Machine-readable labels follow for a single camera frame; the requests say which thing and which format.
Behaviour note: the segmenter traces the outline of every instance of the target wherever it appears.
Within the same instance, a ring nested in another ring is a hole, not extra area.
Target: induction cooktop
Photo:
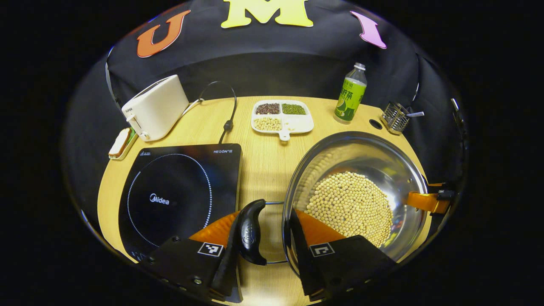
[[[167,239],[189,237],[237,209],[239,144],[147,148],[138,152],[119,206],[119,232],[135,260]]]

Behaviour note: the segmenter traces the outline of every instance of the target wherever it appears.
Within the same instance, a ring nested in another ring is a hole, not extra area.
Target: toaster
[[[166,136],[189,105],[177,75],[149,85],[121,111],[136,134],[145,142]]]

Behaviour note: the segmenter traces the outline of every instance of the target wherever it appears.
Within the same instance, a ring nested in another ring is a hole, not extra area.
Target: yellow letter m
[[[281,25],[311,27],[313,22],[306,15],[304,2],[307,0],[223,0],[230,2],[228,18],[221,28],[247,26],[251,19],[245,16],[245,11],[255,17],[260,23],[267,23],[277,10],[280,15],[276,22]]]

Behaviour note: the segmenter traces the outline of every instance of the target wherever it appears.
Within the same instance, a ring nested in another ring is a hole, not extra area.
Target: power cord
[[[206,91],[206,89],[208,89],[208,87],[212,84],[216,84],[216,83],[223,83],[227,86],[229,86],[232,90],[232,95],[234,95],[234,108],[232,109],[232,115],[231,115],[231,118],[229,120],[227,120],[227,122],[225,122],[225,124],[223,125],[223,134],[221,134],[221,138],[219,138],[219,144],[221,144],[223,142],[223,137],[225,136],[226,132],[227,131],[230,131],[232,130],[232,126],[233,126],[233,123],[232,123],[232,119],[234,118],[234,113],[236,112],[236,105],[237,105],[237,99],[236,99],[236,93],[234,92],[234,89],[232,88],[232,86],[230,86],[228,83],[226,82],[223,82],[223,81],[214,81],[208,85],[206,85],[206,87],[204,88],[204,90],[200,93],[200,96],[199,96],[199,99],[195,101],[195,103],[198,103],[198,102],[202,102],[204,101],[204,99],[202,99],[202,95],[204,94],[204,92]]]

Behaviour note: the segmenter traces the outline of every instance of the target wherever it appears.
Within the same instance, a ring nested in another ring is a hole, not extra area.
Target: utensil holder
[[[387,105],[387,108],[380,117],[380,121],[385,125],[389,133],[400,135],[410,120],[406,116],[407,114],[409,114],[409,111],[402,107],[402,105],[389,102],[389,105]]]

